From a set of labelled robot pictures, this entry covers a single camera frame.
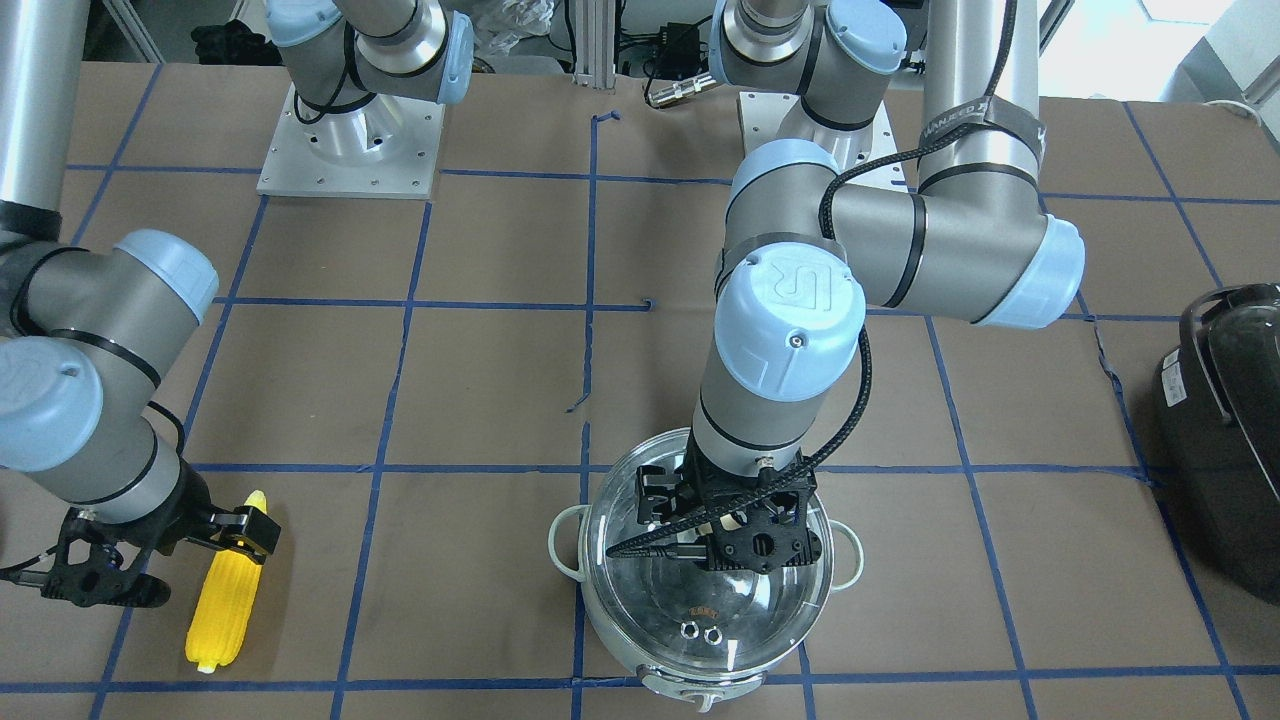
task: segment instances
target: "light blue joint cap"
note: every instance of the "light blue joint cap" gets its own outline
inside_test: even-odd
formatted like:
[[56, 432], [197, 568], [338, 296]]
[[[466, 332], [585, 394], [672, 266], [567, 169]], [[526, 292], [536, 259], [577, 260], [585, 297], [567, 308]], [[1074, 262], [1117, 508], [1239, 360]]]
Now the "light blue joint cap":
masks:
[[1039, 329], [1066, 311], [1084, 277], [1084, 241], [1066, 220], [1048, 217], [1039, 250], [1009, 295], [975, 325]]
[[449, 23], [449, 45], [444, 51], [444, 74], [440, 76], [440, 105], [457, 105], [471, 87], [471, 59], [476, 51], [476, 31], [471, 18], [454, 10]]
[[201, 251], [177, 236], [152, 229], [131, 232], [115, 249], [146, 265], [191, 307], [197, 323], [205, 322], [205, 311], [218, 293], [218, 270]]
[[724, 56], [721, 55], [724, 50], [719, 42], [721, 36], [724, 35], [724, 4], [726, 0], [716, 0], [716, 10], [712, 13], [712, 36], [707, 42], [707, 68], [718, 82], [732, 85], [728, 73], [724, 72]]
[[742, 260], [716, 305], [716, 348], [735, 380], [777, 402], [836, 384], [854, 359], [867, 297], [840, 258], [777, 242]]
[[906, 55], [906, 26], [879, 0], [832, 0], [827, 29], [850, 58], [882, 76], [897, 72]]
[[65, 341], [0, 342], [0, 465], [38, 473], [84, 447], [102, 416], [102, 380]]
[[266, 27], [276, 47], [302, 45], [340, 19], [329, 0], [266, 0]]
[[785, 137], [765, 142], [753, 150], [737, 167], [737, 172], [733, 173], [733, 186], [728, 193], [728, 204], [732, 205], [737, 195], [756, 178], [787, 165], [822, 165], [833, 174], [840, 172], [840, 165], [836, 164], [831, 152], [808, 140]]

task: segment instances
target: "stainless steel pot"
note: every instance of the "stainless steel pot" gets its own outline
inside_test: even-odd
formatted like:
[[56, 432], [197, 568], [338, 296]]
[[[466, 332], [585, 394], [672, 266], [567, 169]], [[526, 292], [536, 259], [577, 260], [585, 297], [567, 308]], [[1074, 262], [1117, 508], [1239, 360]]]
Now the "stainless steel pot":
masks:
[[[684, 461], [689, 430], [650, 438], [622, 457], [591, 505], [567, 507], [552, 523], [547, 550], [552, 562], [581, 584], [588, 618], [614, 659], [649, 689], [699, 705], [744, 696], [764, 682], [805, 638], [827, 597], [861, 577], [863, 548], [849, 525], [829, 520], [814, 496], [808, 525], [824, 552], [804, 568], [759, 575], [750, 570], [712, 573], [692, 562], [609, 559], [613, 543], [654, 525], [636, 523], [635, 473], [640, 465], [673, 471]], [[556, 553], [556, 533], [579, 518], [577, 566]], [[852, 579], [832, 584], [833, 532], [856, 548]]]

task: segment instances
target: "mounting plate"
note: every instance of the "mounting plate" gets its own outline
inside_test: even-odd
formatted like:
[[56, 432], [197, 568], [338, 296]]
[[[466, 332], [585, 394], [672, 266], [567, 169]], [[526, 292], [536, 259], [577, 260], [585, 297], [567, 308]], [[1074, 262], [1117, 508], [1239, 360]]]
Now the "mounting plate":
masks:
[[315, 152], [293, 118], [293, 87], [284, 96], [280, 119], [257, 178], [257, 192], [284, 197], [385, 197], [429, 200], [444, 129], [444, 106], [397, 97], [406, 117], [406, 142], [375, 163], [339, 165]]

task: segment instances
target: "toy corn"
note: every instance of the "toy corn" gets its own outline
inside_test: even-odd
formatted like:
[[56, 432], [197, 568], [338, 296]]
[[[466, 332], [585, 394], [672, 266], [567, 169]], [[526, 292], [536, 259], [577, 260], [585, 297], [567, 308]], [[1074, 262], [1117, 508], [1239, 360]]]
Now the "toy corn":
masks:
[[[244, 505], [266, 512], [266, 495], [253, 491]], [[201, 673], [212, 673], [239, 655], [261, 574], [261, 565], [234, 550], [214, 555], [187, 630], [187, 660]]]

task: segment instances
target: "pot handle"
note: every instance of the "pot handle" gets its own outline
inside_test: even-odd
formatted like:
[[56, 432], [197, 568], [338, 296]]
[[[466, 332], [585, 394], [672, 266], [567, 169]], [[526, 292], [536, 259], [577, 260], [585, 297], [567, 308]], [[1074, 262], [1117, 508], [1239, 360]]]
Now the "pot handle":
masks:
[[561, 514], [557, 515], [554, 520], [552, 520], [552, 528], [547, 530], [547, 555], [550, 556], [552, 565], [554, 565], [561, 573], [564, 573], [564, 575], [575, 583], [586, 582], [586, 573], [564, 565], [564, 562], [559, 559], [559, 555], [556, 553], [556, 533], [559, 530], [559, 527], [564, 523], [564, 520], [568, 520], [573, 515], [577, 515], [579, 523], [581, 523], [582, 519], [586, 518], [586, 511], [590, 509], [590, 505], [575, 505], [572, 507], [566, 507], [564, 510], [561, 510]]
[[841, 523], [840, 520], [828, 520], [831, 523], [831, 529], [836, 533], [845, 536], [850, 543], [852, 543], [854, 550], [858, 551], [858, 569], [854, 570], [854, 577], [840, 583], [837, 585], [831, 585], [831, 592], [847, 591], [854, 587], [854, 583], [861, 579], [863, 570], [867, 569], [867, 555], [863, 553], [863, 541], [858, 539], [858, 533], [852, 528]]

